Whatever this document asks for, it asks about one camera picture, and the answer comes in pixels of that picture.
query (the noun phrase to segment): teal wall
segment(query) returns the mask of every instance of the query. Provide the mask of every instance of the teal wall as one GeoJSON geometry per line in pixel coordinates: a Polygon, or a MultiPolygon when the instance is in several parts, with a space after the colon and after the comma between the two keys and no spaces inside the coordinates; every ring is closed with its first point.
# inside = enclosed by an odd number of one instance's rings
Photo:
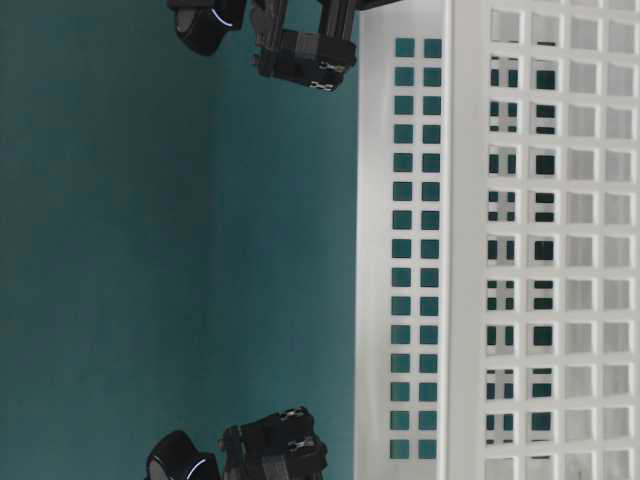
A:
{"type": "Polygon", "coordinates": [[[0,476],[141,478],[173,428],[213,448],[305,404],[351,478],[356,74],[258,78],[248,23],[202,59],[160,1],[23,3],[0,4],[0,476]]]}

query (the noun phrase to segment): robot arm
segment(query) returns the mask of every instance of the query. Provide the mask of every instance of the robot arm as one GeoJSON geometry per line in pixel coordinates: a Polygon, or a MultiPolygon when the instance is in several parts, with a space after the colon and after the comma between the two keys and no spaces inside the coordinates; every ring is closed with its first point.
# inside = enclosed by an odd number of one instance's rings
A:
{"type": "MultiPolygon", "coordinates": [[[[253,0],[251,24],[259,49],[258,73],[324,91],[335,90],[356,63],[351,42],[356,10],[399,0],[319,0],[318,33],[284,28],[288,0],[253,0]]],[[[212,55],[224,35],[240,30],[246,0],[168,0],[178,36],[193,51],[212,55]]]]}

